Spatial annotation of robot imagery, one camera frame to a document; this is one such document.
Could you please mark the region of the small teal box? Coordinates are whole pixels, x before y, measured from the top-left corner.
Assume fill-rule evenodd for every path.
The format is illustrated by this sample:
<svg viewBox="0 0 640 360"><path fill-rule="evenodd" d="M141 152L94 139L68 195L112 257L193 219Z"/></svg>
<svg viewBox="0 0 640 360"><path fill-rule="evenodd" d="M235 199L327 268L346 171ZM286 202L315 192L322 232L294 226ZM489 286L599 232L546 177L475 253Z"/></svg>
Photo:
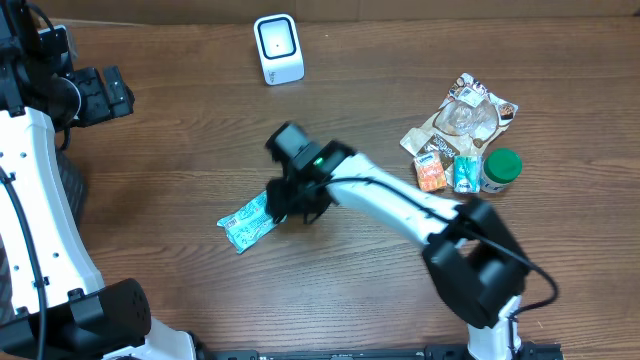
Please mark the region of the small teal box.
<svg viewBox="0 0 640 360"><path fill-rule="evenodd" d="M454 158L454 182L456 193L475 194L481 189L481 156L456 156Z"/></svg>

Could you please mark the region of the beige snack pouch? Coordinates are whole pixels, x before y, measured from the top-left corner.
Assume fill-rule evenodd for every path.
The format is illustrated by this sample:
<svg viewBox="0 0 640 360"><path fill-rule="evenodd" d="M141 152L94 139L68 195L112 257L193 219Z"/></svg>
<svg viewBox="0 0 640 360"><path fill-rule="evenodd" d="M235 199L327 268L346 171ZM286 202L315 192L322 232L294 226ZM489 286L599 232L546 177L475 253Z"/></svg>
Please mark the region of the beige snack pouch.
<svg viewBox="0 0 640 360"><path fill-rule="evenodd" d="M454 158L481 156L505 132L519 106L492 93L468 73L448 90L439 109L423 125L410 129L400 145L411 155L439 152L447 183L453 184Z"/></svg>

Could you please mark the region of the green lid jar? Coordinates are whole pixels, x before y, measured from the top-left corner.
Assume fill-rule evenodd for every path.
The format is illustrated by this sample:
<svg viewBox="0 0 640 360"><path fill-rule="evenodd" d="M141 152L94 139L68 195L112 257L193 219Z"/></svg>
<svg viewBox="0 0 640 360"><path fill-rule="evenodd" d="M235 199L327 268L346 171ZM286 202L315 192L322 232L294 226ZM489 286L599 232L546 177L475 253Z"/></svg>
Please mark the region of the green lid jar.
<svg viewBox="0 0 640 360"><path fill-rule="evenodd" d="M504 191L522 172L519 155L507 148L499 148L483 160L481 190L488 193Z"/></svg>

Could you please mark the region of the small orange box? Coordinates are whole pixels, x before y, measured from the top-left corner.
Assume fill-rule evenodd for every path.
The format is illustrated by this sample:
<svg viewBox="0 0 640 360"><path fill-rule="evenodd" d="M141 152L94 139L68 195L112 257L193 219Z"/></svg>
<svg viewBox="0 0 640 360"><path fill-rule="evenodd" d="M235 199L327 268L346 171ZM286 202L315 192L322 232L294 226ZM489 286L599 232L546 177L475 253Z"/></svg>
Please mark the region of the small orange box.
<svg viewBox="0 0 640 360"><path fill-rule="evenodd" d="M445 172L438 151L417 154L413 160L419 188L433 192L447 186Z"/></svg>

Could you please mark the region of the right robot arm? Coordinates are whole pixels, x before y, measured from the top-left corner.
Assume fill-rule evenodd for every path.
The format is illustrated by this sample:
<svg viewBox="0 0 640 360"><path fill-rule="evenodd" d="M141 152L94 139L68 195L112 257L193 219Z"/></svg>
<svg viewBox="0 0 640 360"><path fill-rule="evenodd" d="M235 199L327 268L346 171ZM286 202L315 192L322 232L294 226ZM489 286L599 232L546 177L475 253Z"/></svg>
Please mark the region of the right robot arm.
<svg viewBox="0 0 640 360"><path fill-rule="evenodd" d="M441 300L469 330L473 359L515 359L521 340L513 315L529 273L526 255L491 206L425 193L353 148L312 141L284 123L265 144L283 174L266 186L274 222L317 220L331 205L360 211L420 250Z"/></svg>

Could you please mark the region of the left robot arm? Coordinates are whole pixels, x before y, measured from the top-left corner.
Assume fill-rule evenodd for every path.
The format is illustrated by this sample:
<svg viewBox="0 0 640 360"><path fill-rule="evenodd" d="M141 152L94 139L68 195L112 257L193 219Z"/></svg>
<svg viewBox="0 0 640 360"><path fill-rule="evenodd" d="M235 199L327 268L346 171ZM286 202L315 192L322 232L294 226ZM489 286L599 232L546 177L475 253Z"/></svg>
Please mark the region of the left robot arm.
<svg viewBox="0 0 640 360"><path fill-rule="evenodd" d="M86 182L66 157L73 128L132 113L115 66L75 69L62 25L27 1L1 5L1 240L14 318L4 353L25 359L201 359L195 338L153 317L134 279L106 284L77 219Z"/></svg>

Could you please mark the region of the teal snack packet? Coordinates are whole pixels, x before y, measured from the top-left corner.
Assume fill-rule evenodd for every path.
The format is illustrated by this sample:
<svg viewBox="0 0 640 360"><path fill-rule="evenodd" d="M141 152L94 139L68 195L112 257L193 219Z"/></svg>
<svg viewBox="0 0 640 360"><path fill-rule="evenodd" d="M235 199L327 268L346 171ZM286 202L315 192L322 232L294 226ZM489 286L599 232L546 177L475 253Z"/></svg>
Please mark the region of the teal snack packet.
<svg viewBox="0 0 640 360"><path fill-rule="evenodd" d="M266 205L267 192L263 191L235 213L217 221L216 225L224 229L238 254L244 253L277 226L267 213Z"/></svg>

